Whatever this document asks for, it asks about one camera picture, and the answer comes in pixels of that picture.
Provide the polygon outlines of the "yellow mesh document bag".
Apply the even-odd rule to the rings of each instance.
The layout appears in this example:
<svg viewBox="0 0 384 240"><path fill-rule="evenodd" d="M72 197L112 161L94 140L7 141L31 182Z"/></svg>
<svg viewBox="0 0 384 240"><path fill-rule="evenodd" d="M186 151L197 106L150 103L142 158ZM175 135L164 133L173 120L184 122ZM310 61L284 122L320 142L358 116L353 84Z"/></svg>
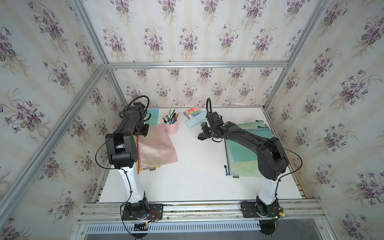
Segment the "yellow mesh document bag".
<svg viewBox="0 0 384 240"><path fill-rule="evenodd" d="M140 152L140 147L139 147L139 136L137 136L137 139L136 139L136 145L137 145L137 148L138 148L138 153ZM141 162L140 162L140 157L138 157L138 161L137 161L137 174L139 175L140 172L142 171L155 171L157 169L159 169L160 166L157 166L157 167L151 167L151 168L144 168L144 167L141 167Z"/></svg>

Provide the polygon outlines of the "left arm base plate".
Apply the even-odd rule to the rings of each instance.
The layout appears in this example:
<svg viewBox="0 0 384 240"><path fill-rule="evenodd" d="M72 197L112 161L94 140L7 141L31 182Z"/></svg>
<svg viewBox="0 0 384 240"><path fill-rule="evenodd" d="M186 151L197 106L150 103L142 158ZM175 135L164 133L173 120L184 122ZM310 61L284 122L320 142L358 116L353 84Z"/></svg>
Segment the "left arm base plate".
<svg viewBox="0 0 384 240"><path fill-rule="evenodd" d="M163 204L127 203L122 213L123 221L158 221L163 218Z"/></svg>

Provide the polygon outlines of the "pink mesh document bag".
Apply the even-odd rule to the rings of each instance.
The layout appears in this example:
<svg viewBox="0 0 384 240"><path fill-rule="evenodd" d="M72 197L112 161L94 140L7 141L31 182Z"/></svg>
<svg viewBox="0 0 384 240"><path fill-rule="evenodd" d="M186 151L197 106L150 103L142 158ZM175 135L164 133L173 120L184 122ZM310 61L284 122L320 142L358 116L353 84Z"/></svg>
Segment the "pink mesh document bag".
<svg viewBox="0 0 384 240"><path fill-rule="evenodd" d="M151 168L177 163L178 156L165 124L149 128L146 137L139 136L141 167Z"/></svg>

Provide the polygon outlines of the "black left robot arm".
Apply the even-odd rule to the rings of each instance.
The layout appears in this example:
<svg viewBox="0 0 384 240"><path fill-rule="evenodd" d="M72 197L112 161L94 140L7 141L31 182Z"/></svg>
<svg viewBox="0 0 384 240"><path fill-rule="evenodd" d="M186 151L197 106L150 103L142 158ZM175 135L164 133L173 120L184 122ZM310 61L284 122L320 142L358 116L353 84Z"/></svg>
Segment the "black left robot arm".
<svg viewBox="0 0 384 240"><path fill-rule="evenodd" d="M118 128L105 137L108 160L116 169L127 192L128 200L125 203L127 211L148 212L149 205L142 189L138 174L137 162L139 150L135 138L146 137L149 124L145 123L147 107L140 102L133 103L120 113L122 119Z"/></svg>

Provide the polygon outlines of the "blue mesh document bag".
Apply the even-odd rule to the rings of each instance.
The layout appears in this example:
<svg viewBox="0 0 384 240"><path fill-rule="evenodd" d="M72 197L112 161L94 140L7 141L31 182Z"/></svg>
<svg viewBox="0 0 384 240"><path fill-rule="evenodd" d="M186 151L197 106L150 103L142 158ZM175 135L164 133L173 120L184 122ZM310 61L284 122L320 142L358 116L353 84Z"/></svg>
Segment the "blue mesh document bag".
<svg viewBox="0 0 384 240"><path fill-rule="evenodd" d="M150 117L146 124L149 124L150 127L154 127L159 124L159 109L149 109L147 111L146 119Z"/></svg>

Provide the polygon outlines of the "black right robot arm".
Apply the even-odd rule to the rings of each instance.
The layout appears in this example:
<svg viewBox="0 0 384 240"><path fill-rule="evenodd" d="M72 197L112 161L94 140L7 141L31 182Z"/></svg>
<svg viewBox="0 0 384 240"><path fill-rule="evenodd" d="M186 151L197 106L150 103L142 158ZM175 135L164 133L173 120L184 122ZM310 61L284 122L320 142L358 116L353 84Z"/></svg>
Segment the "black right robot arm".
<svg viewBox="0 0 384 240"><path fill-rule="evenodd" d="M277 198L279 179L289 165L280 140L275 137L268 139L257 136L232 122L224 123L223 117L211 110L207 111L206 119L207 121L201 124L203 132L199 134L199 140L224 139L235 142L256 154L258 169L263 179L255 208L259 216L266 217L279 207Z"/></svg>

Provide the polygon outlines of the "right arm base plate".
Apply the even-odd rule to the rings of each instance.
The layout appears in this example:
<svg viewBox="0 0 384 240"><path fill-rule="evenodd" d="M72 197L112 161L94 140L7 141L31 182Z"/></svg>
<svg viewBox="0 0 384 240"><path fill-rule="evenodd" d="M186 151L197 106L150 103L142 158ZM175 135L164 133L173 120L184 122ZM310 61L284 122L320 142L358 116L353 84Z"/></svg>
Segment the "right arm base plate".
<svg viewBox="0 0 384 240"><path fill-rule="evenodd" d="M275 200L271 205L265 205L261 201L241 203L241 211L244 218L273 218L278 219L283 215L284 208Z"/></svg>

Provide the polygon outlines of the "green and grey cleaning cloth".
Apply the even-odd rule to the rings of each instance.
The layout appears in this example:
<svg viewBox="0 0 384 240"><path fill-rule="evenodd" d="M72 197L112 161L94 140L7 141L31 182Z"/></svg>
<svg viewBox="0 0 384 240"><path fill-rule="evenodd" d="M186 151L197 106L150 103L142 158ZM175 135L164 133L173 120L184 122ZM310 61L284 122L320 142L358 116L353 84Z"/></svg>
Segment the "green and grey cleaning cloth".
<svg viewBox="0 0 384 240"><path fill-rule="evenodd" d="M206 139L210 139L212 136L211 136L210 127L208 126L208 123L207 122L201 123L201 128L202 128L202 132L199 133L198 140L204 141Z"/></svg>

